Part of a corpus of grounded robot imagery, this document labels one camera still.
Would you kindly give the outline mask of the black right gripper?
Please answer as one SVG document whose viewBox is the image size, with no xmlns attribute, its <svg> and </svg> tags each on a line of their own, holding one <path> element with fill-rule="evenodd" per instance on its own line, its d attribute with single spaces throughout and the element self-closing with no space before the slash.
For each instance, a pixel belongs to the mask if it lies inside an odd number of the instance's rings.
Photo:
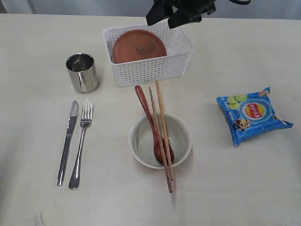
<svg viewBox="0 0 301 226">
<path fill-rule="evenodd" d="M 166 18 L 170 29 L 182 25 L 199 23 L 202 14 L 212 14 L 216 11 L 214 0 L 155 0 L 149 10 L 146 21 L 152 26 Z M 173 15 L 169 17 L 169 7 Z"/>
</svg>

